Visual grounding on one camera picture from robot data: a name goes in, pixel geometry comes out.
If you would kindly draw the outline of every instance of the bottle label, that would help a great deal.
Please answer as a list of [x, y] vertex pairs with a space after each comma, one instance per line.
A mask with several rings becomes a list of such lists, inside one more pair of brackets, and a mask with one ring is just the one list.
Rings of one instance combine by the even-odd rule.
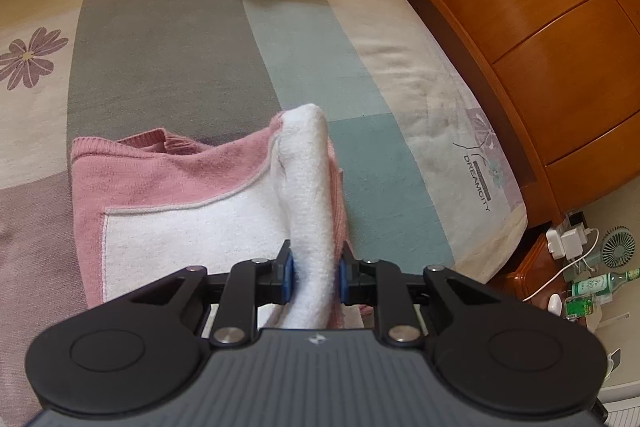
[[573, 295], [587, 295], [589, 293], [599, 293], [609, 290], [607, 285], [607, 275], [599, 275], [574, 284]]
[[626, 272], [626, 280], [627, 280], [627, 282], [635, 280], [635, 279], [640, 279], [640, 269], [629, 270], [628, 272]]

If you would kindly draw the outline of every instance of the fan grille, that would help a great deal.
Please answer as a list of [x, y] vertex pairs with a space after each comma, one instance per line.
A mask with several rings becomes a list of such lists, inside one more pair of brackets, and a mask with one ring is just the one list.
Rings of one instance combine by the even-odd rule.
[[602, 242], [602, 262], [610, 268], [628, 263], [636, 251], [636, 240], [625, 227], [609, 230]]

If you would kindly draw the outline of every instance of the green glass bottle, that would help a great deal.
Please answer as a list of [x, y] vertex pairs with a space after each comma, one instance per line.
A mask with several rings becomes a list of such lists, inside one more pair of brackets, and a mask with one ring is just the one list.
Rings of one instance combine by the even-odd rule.
[[571, 295], [607, 295], [615, 293], [620, 286], [635, 279], [640, 279], [640, 269], [629, 270], [624, 273], [610, 272], [574, 283], [571, 288]]

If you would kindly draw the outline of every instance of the silver bolt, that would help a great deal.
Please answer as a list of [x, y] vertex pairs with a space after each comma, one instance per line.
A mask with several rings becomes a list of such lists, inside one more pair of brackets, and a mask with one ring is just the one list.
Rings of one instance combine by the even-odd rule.
[[213, 334], [213, 338], [221, 344], [237, 344], [244, 339], [244, 331], [234, 326], [220, 328]]
[[389, 336], [396, 342], [413, 342], [420, 338], [420, 330], [413, 326], [394, 326], [389, 330]]

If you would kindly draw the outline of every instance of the charging cable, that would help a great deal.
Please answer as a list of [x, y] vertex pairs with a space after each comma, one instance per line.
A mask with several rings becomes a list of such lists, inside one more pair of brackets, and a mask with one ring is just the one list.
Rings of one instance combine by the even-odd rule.
[[538, 288], [535, 292], [533, 292], [531, 295], [529, 295], [529, 297], [527, 297], [526, 299], [523, 299], [522, 302], [527, 302], [529, 299], [532, 299], [533, 297], [538, 295], [540, 292], [542, 292], [543, 289], [545, 289], [547, 286], [549, 286], [556, 279], [556, 277], [558, 277], [564, 270], [566, 270], [567, 268], [572, 267], [574, 264], [580, 263], [580, 261], [582, 261], [585, 257], [587, 257], [588, 254], [590, 254], [593, 251], [593, 249], [596, 248], [596, 245], [598, 243], [598, 239], [600, 238], [600, 230], [598, 230], [598, 229], [587, 229], [587, 230], [585, 230], [585, 232], [587, 234], [590, 234], [594, 230], [596, 232], [596, 240], [593, 242], [593, 245], [591, 245], [591, 248], [589, 249], [589, 251], [586, 254], [584, 254], [583, 256], [578, 257], [578, 259], [573, 261], [571, 264], [568, 264], [567, 266], [562, 268], [558, 273], [556, 273], [553, 277], [551, 277], [551, 279], [549, 279], [542, 286], [540, 286], [540, 288]]

